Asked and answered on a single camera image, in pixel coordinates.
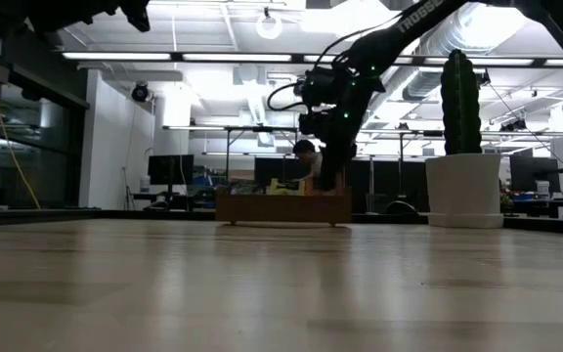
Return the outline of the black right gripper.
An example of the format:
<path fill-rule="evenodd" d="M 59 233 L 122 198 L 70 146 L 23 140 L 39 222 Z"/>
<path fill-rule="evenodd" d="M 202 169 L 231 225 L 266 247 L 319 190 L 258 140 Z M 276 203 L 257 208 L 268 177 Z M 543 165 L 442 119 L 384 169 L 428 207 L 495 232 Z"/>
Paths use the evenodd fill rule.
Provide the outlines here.
<path fill-rule="evenodd" d="M 326 144 L 321 147 L 321 191 L 336 192 L 336 174 L 345 171 L 355 157 L 354 143 L 369 101 L 374 93 L 384 91 L 379 76 L 354 75 L 344 68 L 315 67 L 306 71 L 300 98 L 308 110 L 299 116 L 299 131 Z"/>

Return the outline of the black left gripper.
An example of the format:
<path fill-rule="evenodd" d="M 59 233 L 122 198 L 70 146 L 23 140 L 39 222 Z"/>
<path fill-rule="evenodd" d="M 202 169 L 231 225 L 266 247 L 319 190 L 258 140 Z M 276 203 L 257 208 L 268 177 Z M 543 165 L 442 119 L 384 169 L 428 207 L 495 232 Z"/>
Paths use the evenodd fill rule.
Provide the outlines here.
<path fill-rule="evenodd" d="M 119 0 L 119 8 L 127 21 L 140 32 L 151 30 L 147 6 L 150 0 Z"/>

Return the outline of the lemon lime tea bag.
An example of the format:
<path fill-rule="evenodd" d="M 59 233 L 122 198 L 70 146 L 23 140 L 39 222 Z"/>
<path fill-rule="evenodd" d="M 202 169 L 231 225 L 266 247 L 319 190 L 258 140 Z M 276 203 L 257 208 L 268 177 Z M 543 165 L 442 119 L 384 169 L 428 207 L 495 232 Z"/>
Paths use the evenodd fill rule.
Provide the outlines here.
<path fill-rule="evenodd" d="M 272 178 L 266 187 L 265 194 L 267 196 L 304 196 L 305 188 L 305 181 L 280 181 Z"/>

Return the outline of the blackcurrant tea bag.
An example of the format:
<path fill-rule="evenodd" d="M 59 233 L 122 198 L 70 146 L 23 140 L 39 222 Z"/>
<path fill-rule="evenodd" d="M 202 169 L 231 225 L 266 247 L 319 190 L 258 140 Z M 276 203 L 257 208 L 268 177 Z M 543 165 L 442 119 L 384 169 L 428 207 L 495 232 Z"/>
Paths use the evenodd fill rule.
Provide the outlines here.
<path fill-rule="evenodd" d="M 265 195 L 266 187 L 256 181 L 235 180 L 229 185 L 229 194 L 236 195 Z"/>

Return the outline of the wooden tea organizer box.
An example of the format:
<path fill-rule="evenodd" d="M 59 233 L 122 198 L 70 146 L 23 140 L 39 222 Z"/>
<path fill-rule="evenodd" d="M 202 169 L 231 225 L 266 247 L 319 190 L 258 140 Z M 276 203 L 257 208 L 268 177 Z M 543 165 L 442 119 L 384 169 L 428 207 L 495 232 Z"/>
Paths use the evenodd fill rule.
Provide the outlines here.
<path fill-rule="evenodd" d="M 341 196 L 231 195 L 226 188 L 215 192 L 215 219 L 230 223 L 298 222 L 327 223 L 352 221 L 352 194 Z"/>

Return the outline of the person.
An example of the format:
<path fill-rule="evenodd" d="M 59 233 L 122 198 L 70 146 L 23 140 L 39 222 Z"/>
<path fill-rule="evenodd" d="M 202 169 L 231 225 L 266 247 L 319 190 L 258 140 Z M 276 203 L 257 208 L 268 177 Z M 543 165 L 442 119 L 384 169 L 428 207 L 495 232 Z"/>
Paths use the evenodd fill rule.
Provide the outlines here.
<path fill-rule="evenodd" d="M 309 140 L 299 140 L 294 144 L 292 152 L 301 163 L 310 167 L 308 174 L 303 176 L 302 180 L 320 176 L 323 155 L 316 150 L 312 142 Z"/>

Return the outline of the black office partition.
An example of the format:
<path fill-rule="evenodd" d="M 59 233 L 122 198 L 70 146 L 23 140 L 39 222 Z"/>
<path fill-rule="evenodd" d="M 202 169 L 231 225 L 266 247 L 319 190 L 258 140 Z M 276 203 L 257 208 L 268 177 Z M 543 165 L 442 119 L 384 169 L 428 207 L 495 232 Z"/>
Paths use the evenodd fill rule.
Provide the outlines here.
<path fill-rule="evenodd" d="M 255 158 L 255 180 L 268 186 L 272 178 L 297 179 L 306 176 L 310 167 L 294 158 Z M 403 188 L 399 186 L 399 162 L 353 160 L 346 168 L 346 185 L 352 189 L 352 211 L 354 213 L 383 213 L 389 202 L 404 195 L 405 200 L 417 211 L 428 212 L 429 202 L 425 164 L 408 162 L 403 164 Z"/>

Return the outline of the round clear turntable disc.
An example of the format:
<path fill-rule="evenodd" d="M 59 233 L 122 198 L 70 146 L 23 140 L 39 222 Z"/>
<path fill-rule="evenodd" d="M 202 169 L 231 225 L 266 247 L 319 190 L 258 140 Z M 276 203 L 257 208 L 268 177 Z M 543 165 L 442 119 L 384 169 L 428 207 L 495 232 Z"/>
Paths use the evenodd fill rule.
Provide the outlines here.
<path fill-rule="evenodd" d="M 266 228 L 266 229 L 322 229 L 332 228 L 334 225 L 326 223 L 302 223 L 302 222 L 230 222 L 231 226 L 247 228 Z"/>

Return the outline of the black office chair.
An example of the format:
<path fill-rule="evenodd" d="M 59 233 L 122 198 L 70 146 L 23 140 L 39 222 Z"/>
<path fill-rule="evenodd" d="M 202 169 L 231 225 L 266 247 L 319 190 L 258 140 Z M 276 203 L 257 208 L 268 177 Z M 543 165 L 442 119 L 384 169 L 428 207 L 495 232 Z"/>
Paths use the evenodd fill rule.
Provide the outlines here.
<path fill-rule="evenodd" d="M 417 210 L 409 203 L 401 200 L 394 200 L 386 206 L 388 215 L 416 215 Z"/>

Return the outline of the black round ceiling fixture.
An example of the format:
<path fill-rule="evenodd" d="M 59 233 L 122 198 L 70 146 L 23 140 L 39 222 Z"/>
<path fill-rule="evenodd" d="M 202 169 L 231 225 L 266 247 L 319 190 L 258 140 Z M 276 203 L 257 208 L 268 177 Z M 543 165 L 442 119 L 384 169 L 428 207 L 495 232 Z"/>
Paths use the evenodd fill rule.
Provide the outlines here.
<path fill-rule="evenodd" d="M 152 98 L 149 83 L 145 81 L 137 82 L 131 91 L 131 98 L 138 103 L 148 102 Z"/>

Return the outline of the white round ceiling light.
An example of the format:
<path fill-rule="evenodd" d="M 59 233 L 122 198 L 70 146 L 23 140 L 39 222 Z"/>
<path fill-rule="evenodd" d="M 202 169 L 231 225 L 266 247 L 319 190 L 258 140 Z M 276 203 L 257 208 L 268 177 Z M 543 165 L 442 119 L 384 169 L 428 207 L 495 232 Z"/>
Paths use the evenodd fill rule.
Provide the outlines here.
<path fill-rule="evenodd" d="M 261 38 L 275 40 L 282 34 L 282 19 L 275 14 L 261 14 L 255 28 Z"/>

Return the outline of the green cactus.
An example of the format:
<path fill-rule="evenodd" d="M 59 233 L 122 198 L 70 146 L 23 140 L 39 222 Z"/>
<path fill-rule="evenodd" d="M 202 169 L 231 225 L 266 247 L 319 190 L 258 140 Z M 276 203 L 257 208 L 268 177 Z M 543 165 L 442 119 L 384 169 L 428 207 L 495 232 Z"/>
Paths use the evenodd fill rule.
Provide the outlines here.
<path fill-rule="evenodd" d="M 441 97 L 446 154 L 480 154 L 478 79 L 473 64 L 458 49 L 450 52 L 443 65 Z"/>

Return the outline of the black computer monitor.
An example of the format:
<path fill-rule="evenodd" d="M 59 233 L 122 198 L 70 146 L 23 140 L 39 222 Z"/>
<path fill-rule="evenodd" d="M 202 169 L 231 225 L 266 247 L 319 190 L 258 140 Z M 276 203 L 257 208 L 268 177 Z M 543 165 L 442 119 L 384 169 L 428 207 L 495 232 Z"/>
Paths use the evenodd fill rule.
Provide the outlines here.
<path fill-rule="evenodd" d="M 148 175 L 152 185 L 190 185 L 194 175 L 192 154 L 152 155 Z"/>
<path fill-rule="evenodd" d="M 512 191 L 535 192 L 538 189 L 537 181 L 548 181 L 552 193 L 561 192 L 556 159 L 512 155 L 509 166 Z"/>

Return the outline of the silver ventilation duct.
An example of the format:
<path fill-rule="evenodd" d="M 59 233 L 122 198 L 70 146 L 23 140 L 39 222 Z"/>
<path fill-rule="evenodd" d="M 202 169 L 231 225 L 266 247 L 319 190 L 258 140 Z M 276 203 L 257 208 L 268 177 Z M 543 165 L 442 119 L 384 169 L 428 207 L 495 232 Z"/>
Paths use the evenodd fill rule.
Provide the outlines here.
<path fill-rule="evenodd" d="M 513 36 L 525 21 L 513 8 L 469 3 L 425 34 L 415 53 L 447 57 L 458 49 L 467 56 L 485 56 Z"/>

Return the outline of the black metal table frame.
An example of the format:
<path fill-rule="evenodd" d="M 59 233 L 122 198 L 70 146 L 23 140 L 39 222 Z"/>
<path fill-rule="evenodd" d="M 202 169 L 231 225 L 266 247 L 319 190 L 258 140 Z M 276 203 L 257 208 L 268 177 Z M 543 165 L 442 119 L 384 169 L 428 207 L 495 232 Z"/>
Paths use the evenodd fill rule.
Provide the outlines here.
<path fill-rule="evenodd" d="M 90 219 L 215 221 L 213 212 L 150 212 L 101 209 L 0 210 L 0 225 L 63 222 Z M 350 224 L 427 225 L 425 215 L 352 214 Z M 503 227 L 511 230 L 546 232 L 563 235 L 563 220 L 549 218 L 507 217 Z"/>

